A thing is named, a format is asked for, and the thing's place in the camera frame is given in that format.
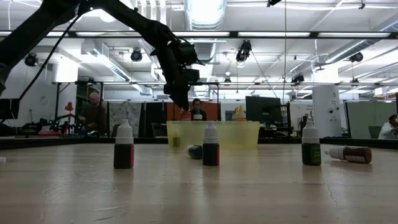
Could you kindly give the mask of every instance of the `table surface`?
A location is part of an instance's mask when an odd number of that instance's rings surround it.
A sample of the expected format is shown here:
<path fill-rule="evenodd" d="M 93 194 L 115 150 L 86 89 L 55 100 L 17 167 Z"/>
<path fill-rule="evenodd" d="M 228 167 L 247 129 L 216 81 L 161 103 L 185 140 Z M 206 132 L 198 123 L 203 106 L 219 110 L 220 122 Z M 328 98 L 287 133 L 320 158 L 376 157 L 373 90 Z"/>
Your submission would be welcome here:
<path fill-rule="evenodd" d="M 331 146 L 322 146 L 322 150 Z M 6 223 L 396 223 L 398 151 L 372 164 L 303 166 L 298 144 L 221 151 L 203 167 L 166 145 L 136 145 L 113 169 L 112 144 L 0 151 Z"/>

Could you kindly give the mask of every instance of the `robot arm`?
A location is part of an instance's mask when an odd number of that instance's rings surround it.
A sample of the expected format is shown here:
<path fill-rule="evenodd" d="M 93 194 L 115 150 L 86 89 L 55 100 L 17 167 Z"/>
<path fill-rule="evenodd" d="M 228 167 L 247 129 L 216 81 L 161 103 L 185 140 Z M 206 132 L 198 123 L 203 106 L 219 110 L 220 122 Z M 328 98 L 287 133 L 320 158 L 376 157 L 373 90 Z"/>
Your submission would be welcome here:
<path fill-rule="evenodd" d="M 164 93 L 179 107 L 188 110 L 189 82 L 199 80 L 199 71 L 186 68 L 200 63 L 193 45 L 182 42 L 158 21 L 146 19 L 119 0 L 43 0 L 40 8 L 0 42 L 0 95 L 12 68 L 53 28 L 92 9 L 102 9 L 140 33 L 154 47 L 167 84 Z"/>

